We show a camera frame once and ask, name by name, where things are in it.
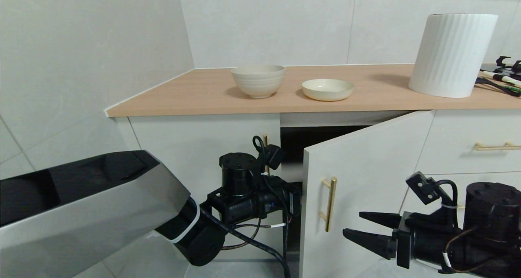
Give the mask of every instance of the wooden countertop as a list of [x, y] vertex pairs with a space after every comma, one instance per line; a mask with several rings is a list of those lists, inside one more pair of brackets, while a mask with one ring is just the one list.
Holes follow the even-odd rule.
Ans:
[[[229, 68], [192, 70], [107, 110], [110, 117], [389, 111], [429, 109], [521, 109], [521, 99], [476, 87], [468, 98], [451, 99], [411, 91], [413, 64], [287, 67], [279, 91], [252, 99], [235, 85]], [[316, 78], [343, 79], [355, 84], [346, 100], [321, 102], [307, 98], [301, 83]]]

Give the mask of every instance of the gold handle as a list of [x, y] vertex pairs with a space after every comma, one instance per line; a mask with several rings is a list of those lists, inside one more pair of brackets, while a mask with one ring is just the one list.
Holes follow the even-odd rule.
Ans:
[[335, 193], [337, 192], [337, 178], [332, 177], [331, 183], [327, 180], [322, 179], [322, 184], [329, 189], [329, 200], [327, 202], [327, 215], [320, 211], [319, 215], [324, 221], [326, 221], [326, 232], [329, 232], [331, 228], [331, 218], [333, 218], [333, 204], [335, 204]]
[[[268, 135], [263, 135], [262, 139], [263, 139], [263, 142], [264, 142], [264, 146], [267, 147], [268, 146]], [[264, 172], [268, 173], [268, 176], [269, 176], [269, 167], [268, 167], [268, 165], [266, 165], [264, 167]]]
[[482, 143], [477, 142], [476, 146], [474, 146], [474, 150], [476, 151], [502, 151], [502, 150], [521, 150], [521, 146], [514, 146], [511, 142], [506, 142], [505, 146], [483, 146]]

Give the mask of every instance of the drawer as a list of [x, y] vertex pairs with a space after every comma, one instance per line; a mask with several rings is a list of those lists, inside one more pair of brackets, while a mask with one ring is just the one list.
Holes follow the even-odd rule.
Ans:
[[[477, 151], [480, 142], [490, 150]], [[510, 142], [516, 147], [505, 150]], [[521, 110], [438, 110], [417, 171], [457, 174], [521, 171]]]
[[[490, 182], [490, 183], [503, 183], [516, 187], [521, 190], [521, 172], [504, 172], [504, 173], [474, 173], [474, 174], [445, 174], [445, 175], [428, 175], [434, 180], [449, 179], [452, 180], [458, 186], [458, 204], [463, 206], [465, 204], [467, 185], [479, 182]], [[452, 197], [452, 189], [450, 185], [442, 185], [442, 189]], [[441, 206], [441, 200], [432, 202], [431, 204], [424, 205], [422, 201], [415, 195], [415, 193], [408, 189], [405, 195], [405, 200], [402, 205], [400, 213], [404, 211], [417, 212], [422, 214], [430, 214]], [[463, 227], [463, 217], [465, 209], [458, 209], [458, 223], [460, 228]]]

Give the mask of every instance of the white cabinet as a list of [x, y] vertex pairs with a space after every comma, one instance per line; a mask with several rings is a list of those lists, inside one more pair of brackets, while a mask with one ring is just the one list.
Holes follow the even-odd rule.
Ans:
[[[448, 179], [454, 181], [458, 186], [458, 204], [463, 206], [466, 198], [467, 185], [471, 183], [479, 182], [490, 182], [490, 183], [503, 183], [516, 187], [521, 190], [521, 172], [502, 172], [502, 173], [474, 173], [474, 174], [432, 174], [426, 175], [432, 177], [434, 180]], [[452, 189], [450, 185], [443, 185], [441, 188], [452, 197]], [[405, 200], [403, 202], [402, 214], [404, 211], [417, 212], [422, 214], [430, 214], [441, 206], [441, 200], [432, 202], [431, 204], [424, 205], [422, 201], [415, 195], [415, 193], [409, 189]], [[463, 217], [465, 209], [458, 209], [458, 224], [460, 228], [463, 227]]]
[[[476, 143], [492, 150], [477, 151]], [[516, 147], [502, 150], [506, 142]], [[417, 169], [424, 174], [521, 171], [521, 110], [438, 110]]]
[[[209, 116], [131, 117], [139, 145], [148, 150], [181, 180], [201, 203], [206, 195], [221, 187], [219, 157], [229, 152], [245, 152], [257, 157], [252, 137], [268, 135], [268, 143], [280, 146], [279, 114], [233, 114]], [[272, 171], [279, 175], [280, 169]], [[282, 213], [268, 215], [263, 224], [282, 222]], [[255, 228], [240, 228], [251, 236]], [[282, 228], [260, 230], [255, 238], [282, 252]], [[227, 235], [225, 245], [242, 243]], [[222, 251], [219, 259], [270, 259], [253, 246]]]
[[[342, 230], [389, 234], [359, 212], [398, 212], [433, 116], [410, 113], [305, 149], [301, 278], [351, 278], [380, 259], [345, 239]], [[337, 188], [326, 232], [320, 211], [327, 212], [329, 189], [322, 179], [332, 177]]]

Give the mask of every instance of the ceramic bowl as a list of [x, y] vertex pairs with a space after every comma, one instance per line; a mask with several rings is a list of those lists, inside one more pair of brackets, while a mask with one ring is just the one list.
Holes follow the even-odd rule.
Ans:
[[339, 101], [349, 97], [355, 85], [339, 79], [312, 79], [302, 83], [302, 91], [311, 99]]
[[250, 65], [231, 70], [237, 87], [256, 99], [268, 98], [279, 89], [286, 68], [280, 65]]

